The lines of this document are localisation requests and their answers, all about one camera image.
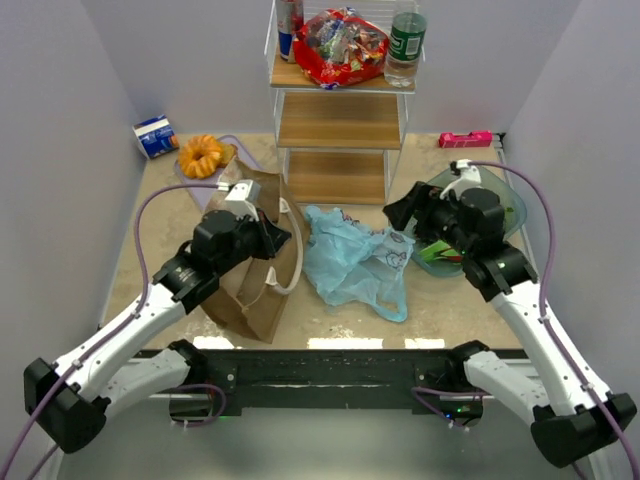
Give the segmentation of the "red bull can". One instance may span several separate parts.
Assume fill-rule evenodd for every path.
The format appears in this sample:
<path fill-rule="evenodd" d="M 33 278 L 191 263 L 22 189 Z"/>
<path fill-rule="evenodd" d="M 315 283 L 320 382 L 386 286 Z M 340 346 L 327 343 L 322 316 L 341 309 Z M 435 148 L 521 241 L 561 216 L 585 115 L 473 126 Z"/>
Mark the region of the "red bull can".
<path fill-rule="evenodd" d="M 293 43 L 304 25 L 303 1 L 276 0 L 275 7 L 280 57 L 287 63 L 295 63 Z"/>

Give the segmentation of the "black base frame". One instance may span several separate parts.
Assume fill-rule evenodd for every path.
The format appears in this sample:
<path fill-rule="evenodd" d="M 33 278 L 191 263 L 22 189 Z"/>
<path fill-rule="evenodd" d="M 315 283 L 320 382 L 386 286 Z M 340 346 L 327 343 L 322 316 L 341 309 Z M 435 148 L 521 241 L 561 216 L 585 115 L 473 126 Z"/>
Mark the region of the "black base frame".
<path fill-rule="evenodd" d="M 478 389 L 464 384 L 450 349 L 171 349 L 191 367 L 189 391 L 225 416 L 248 409 L 409 410 L 442 413 L 470 426 L 483 414 Z"/>

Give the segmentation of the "pink box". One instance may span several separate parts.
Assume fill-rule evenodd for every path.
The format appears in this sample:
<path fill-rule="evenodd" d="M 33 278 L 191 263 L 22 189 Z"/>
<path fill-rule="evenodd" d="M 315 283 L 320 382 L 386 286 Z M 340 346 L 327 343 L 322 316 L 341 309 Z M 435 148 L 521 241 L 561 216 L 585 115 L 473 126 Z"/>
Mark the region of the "pink box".
<path fill-rule="evenodd" d="M 440 148 L 485 148 L 493 141 L 493 133 L 487 130 L 471 131 L 467 134 L 443 132 L 438 140 Z"/>

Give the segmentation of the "glazed bundt cake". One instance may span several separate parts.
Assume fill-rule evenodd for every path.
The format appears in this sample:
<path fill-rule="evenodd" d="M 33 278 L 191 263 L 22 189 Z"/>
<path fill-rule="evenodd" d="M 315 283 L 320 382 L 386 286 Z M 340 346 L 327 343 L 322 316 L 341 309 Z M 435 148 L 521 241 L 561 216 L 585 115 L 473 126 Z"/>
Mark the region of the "glazed bundt cake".
<path fill-rule="evenodd" d="M 181 172 L 189 179 L 206 179 L 218 167 L 221 148 L 218 141 L 209 134 L 192 137 L 178 154 Z"/>

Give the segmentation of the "bread slice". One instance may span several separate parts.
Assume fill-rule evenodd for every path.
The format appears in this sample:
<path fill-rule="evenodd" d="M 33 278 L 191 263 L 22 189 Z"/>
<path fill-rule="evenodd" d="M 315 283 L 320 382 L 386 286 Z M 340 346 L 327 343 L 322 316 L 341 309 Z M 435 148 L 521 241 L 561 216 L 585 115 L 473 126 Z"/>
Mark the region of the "bread slice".
<path fill-rule="evenodd" d="M 219 168 L 225 168 L 234 158 L 237 157 L 238 148 L 234 144 L 220 142 L 221 156 L 218 162 Z"/>

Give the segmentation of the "light blue plastic bag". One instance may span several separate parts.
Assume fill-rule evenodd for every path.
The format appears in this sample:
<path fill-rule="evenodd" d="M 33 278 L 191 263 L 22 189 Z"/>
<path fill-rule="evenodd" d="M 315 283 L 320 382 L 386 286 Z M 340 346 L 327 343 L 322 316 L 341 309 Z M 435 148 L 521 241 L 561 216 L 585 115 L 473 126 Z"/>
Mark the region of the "light blue plastic bag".
<path fill-rule="evenodd" d="M 305 219 L 311 234 L 303 271 L 324 302 L 360 302 L 387 321 L 405 321 L 404 272 L 414 240 L 391 227 L 374 229 L 339 208 L 308 206 Z"/>

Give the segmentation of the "green label water bottle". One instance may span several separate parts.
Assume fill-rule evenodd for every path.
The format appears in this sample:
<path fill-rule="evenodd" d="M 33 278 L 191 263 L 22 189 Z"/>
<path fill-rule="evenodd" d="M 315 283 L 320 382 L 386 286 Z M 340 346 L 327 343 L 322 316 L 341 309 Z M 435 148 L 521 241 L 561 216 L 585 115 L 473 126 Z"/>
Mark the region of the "green label water bottle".
<path fill-rule="evenodd" d="M 398 11 L 393 18 L 386 54 L 384 78 L 395 88 L 408 88 L 415 81 L 427 19 L 416 11 Z"/>

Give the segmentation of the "blue white milk carton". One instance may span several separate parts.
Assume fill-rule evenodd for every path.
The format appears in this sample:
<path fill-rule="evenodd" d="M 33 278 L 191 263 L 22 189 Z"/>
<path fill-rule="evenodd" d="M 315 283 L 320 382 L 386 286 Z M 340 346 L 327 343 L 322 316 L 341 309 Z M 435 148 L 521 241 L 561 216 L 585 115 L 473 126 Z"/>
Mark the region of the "blue white milk carton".
<path fill-rule="evenodd" d="M 176 151 L 180 147 L 178 137 L 165 115 L 135 124 L 132 131 L 140 151 L 148 160 Z"/>

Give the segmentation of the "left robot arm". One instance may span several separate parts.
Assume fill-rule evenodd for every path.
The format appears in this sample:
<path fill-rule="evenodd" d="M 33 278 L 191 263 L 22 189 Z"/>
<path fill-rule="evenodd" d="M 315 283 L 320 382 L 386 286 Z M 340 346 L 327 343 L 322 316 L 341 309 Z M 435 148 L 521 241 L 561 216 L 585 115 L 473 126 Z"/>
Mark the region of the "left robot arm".
<path fill-rule="evenodd" d="M 156 334 L 209 299 L 224 274 L 248 259 L 275 258 L 291 239 L 302 239 L 300 229 L 283 230 L 263 211 L 207 213 L 126 310 L 56 362 L 36 359 L 26 367 L 26 411 L 70 454 L 131 403 L 167 389 L 205 387 L 207 357 L 186 340 L 172 342 L 123 379 L 116 375 Z"/>

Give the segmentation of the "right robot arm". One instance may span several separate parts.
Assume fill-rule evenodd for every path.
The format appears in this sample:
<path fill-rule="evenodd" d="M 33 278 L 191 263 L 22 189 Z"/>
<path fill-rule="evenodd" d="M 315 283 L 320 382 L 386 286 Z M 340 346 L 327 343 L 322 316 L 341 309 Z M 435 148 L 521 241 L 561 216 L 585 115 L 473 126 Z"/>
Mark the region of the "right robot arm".
<path fill-rule="evenodd" d="M 541 293 L 537 272 L 505 239 L 505 209 L 491 190 L 455 193 L 424 182 L 384 207 L 391 226 L 442 240 L 462 256 L 466 280 L 506 321 L 540 380 L 511 370 L 479 343 L 456 349 L 462 378 L 520 417 L 553 466 L 564 468 L 612 444 L 637 413 L 582 357 Z"/>

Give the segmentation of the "clear green food container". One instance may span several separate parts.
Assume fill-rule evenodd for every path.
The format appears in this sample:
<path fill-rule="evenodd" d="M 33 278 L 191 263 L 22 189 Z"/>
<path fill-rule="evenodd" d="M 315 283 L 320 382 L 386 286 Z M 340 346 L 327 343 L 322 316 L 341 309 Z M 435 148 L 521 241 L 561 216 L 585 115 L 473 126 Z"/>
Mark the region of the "clear green food container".
<path fill-rule="evenodd" d="M 481 174 L 481 186 L 466 190 L 462 194 L 459 213 L 461 227 L 465 233 L 464 245 L 450 245 L 461 256 L 460 263 L 436 261 L 425 263 L 419 251 L 430 245 L 413 235 L 412 220 L 405 234 L 414 240 L 413 261 L 428 274 L 435 277 L 455 277 L 463 273 L 466 260 L 479 259 L 487 254 L 501 253 L 514 233 L 520 229 L 526 219 L 526 206 L 501 176 L 494 174 L 484 166 L 477 166 Z M 455 179 L 450 169 L 433 177 L 429 184 L 445 188 Z"/>

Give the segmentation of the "red candy bag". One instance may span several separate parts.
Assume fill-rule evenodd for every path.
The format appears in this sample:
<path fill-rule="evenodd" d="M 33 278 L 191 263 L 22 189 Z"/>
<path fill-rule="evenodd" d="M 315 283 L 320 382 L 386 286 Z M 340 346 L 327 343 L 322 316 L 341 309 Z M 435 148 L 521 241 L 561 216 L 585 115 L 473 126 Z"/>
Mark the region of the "red candy bag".
<path fill-rule="evenodd" d="M 349 87 L 380 76 L 388 35 L 350 7 L 327 9 L 296 32 L 293 53 L 303 74 L 325 90 Z"/>

